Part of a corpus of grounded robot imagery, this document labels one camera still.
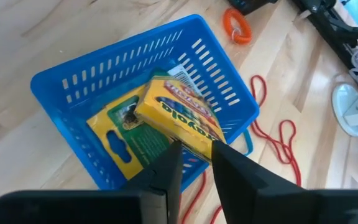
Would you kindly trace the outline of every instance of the yellow crayon box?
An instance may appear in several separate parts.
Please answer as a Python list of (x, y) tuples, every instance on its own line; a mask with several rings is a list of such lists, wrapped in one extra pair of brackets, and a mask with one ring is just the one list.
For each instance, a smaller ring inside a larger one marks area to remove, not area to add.
[(142, 85), (107, 104), (87, 120), (127, 180), (158, 158), (172, 141), (134, 114), (144, 92)]
[(207, 103), (173, 77), (154, 76), (135, 114), (162, 133), (181, 140), (194, 155), (208, 162), (212, 141), (226, 143)]

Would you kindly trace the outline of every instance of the table surface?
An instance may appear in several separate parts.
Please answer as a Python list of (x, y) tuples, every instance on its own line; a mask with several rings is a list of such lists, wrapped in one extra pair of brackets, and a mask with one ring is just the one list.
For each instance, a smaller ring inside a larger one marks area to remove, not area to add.
[[(0, 0), (0, 195), (17, 189), (96, 188), (33, 97), (34, 74), (194, 13), (206, 19), (247, 85), (252, 75), (266, 78), (261, 127), (277, 136), (281, 120), (296, 123), (293, 148), (302, 186), (358, 188), (358, 138), (338, 126), (331, 106), (333, 88), (351, 82), (347, 69), (308, 21), (296, 19), (298, 9), (289, 0), (247, 16), (254, 38), (245, 46), (233, 44), (222, 28), (228, 7), (224, 0)], [(293, 181), (291, 167), (278, 162), (271, 145), (252, 139), (250, 158)], [(244, 138), (232, 147), (244, 151)], [(199, 186), (200, 179), (184, 192), (182, 210)], [(218, 205), (209, 168), (188, 223), (209, 223)], [(224, 222), (221, 213), (217, 223)]]

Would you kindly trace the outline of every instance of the red cord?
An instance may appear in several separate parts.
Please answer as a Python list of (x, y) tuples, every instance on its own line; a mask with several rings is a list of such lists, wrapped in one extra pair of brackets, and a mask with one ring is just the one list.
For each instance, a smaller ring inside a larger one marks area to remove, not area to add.
[[(258, 79), (261, 83), (262, 83), (262, 91), (263, 91), (263, 95), (262, 95), (262, 99), (259, 102), (259, 107), (261, 107), (263, 105), (263, 103), (265, 103), (266, 100), (266, 96), (267, 96), (267, 87), (266, 87), (266, 81), (260, 76), (260, 75), (254, 75), (251, 78), (251, 93), (252, 96), (254, 96), (255, 100), (256, 99), (256, 92), (255, 92), (255, 79)], [(285, 123), (288, 123), (291, 125), (292, 127), (292, 134), (290, 136), (290, 139), (288, 141), (288, 145), (284, 143), (284, 137), (283, 137), (283, 125)], [(301, 186), (301, 171), (299, 169), (298, 163), (295, 159), (295, 157), (293, 156), (293, 151), (292, 151), (292, 140), (296, 135), (296, 126), (295, 123), (289, 119), (283, 120), (280, 122), (279, 126), (278, 126), (278, 130), (280, 132), (280, 140), (276, 140), (274, 138), (272, 138), (271, 136), (269, 136), (268, 134), (266, 134), (264, 131), (262, 131), (262, 129), (259, 127), (259, 123), (257, 120), (255, 120), (252, 124), (251, 124), (251, 130), (254, 132), (254, 134), (260, 138), (264, 138), (268, 141), (270, 141), (273, 146), (274, 149), (277, 153), (277, 158), (278, 160), (282, 163), (282, 164), (290, 164), (293, 168), (293, 171), (295, 173), (295, 182), (298, 186)], [(281, 150), (280, 148), (282, 148), (282, 151), (285, 155), (285, 157), (287, 158), (287, 160), (283, 159), (283, 156), (281, 154)]]
[[(263, 95), (262, 95), (262, 99), (259, 102), (259, 107), (261, 107), (266, 100), (266, 96), (267, 96), (267, 86), (266, 86), (266, 81), (263, 79), (263, 77), (261, 77), (260, 75), (254, 75), (250, 82), (251, 82), (251, 93), (252, 96), (256, 99), (256, 92), (255, 92), (255, 83), (254, 80), (258, 79), (261, 83), (262, 83), (262, 91), (263, 91)], [(290, 136), (290, 139), (288, 141), (288, 145), (284, 143), (284, 137), (283, 137), (283, 125), (285, 123), (288, 123), (291, 125), (292, 127), (292, 134)], [(298, 186), (301, 186), (301, 171), (299, 169), (298, 163), (293, 155), (293, 151), (292, 151), (292, 140), (295, 137), (296, 134), (296, 126), (295, 123), (289, 119), (283, 120), (280, 122), (280, 124), (278, 125), (278, 130), (280, 132), (280, 140), (276, 140), (272, 137), (270, 137), (268, 134), (266, 134), (264, 131), (262, 131), (262, 129), (259, 127), (258, 121), (255, 120), (252, 124), (251, 124), (251, 130), (255, 133), (256, 136), (260, 137), (260, 138), (264, 138), (268, 141), (270, 141), (277, 153), (277, 158), (278, 160), (282, 163), (282, 164), (290, 164), (293, 168), (293, 171), (295, 173), (295, 182)], [(287, 161), (285, 161), (281, 155), (281, 151), (280, 151), (280, 147), (283, 150), (283, 153), (285, 155), (285, 157), (287, 158)], [(204, 188), (205, 188), (205, 183), (206, 183), (206, 174), (205, 171), (203, 172), (203, 181), (201, 183), (201, 187), (199, 189), (199, 191), (196, 194), (196, 197), (193, 199), (193, 201), (191, 202), (190, 206), (188, 207), (185, 215), (183, 216), (183, 220), (181, 221), (182, 224), (185, 224), (186, 219), (188, 218), (191, 209), (193, 209), (195, 203), (197, 202), (197, 200), (199, 199), (201, 193), (203, 192)], [(219, 215), (219, 212), (222, 210), (222, 206), (220, 205), (214, 212), (213, 217), (211, 219), (211, 223), (210, 224), (214, 224), (216, 218)]]
[(222, 210), (222, 205), (220, 205), (214, 212), (214, 215), (212, 216), (211, 222), (210, 224), (214, 224), (215, 223), (215, 219), (218, 217), (219, 212)]

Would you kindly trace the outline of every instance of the blue plastic basket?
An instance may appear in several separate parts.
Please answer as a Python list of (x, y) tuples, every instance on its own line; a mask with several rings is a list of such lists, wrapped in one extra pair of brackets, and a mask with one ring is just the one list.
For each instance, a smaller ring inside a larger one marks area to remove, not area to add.
[[(257, 117), (259, 107), (211, 29), (199, 15), (165, 24), (57, 65), (34, 76), (31, 90), (100, 189), (126, 180), (86, 120), (146, 83), (155, 67), (181, 63), (212, 104), (228, 144)], [(208, 163), (183, 151), (182, 190)]]

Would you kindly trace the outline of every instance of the black equipment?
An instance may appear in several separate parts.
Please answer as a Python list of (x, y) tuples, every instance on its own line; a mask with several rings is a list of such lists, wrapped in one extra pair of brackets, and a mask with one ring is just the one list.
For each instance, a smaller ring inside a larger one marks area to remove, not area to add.
[[(177, 223), (181, 150), (181, 143), (174, 142), (121, 190), (33, 190), (2, 196), (0, 224)], [(229, 224), (358, 223), (358, 190), (305, 190), (219, 141), (213, 142), (212, 166)]]
[(309, 10), (310, 22), (336, 52), (347, 68), (352, 69), (352, 49), (357, 46), (358, 27), (347, 25), (335, 11), (336, 0), (292, 0), (301, 11)]
[(250, 14), (267, 3), (276, 3), (278, 0), (229, 0), (230, 4), (243, 15)]

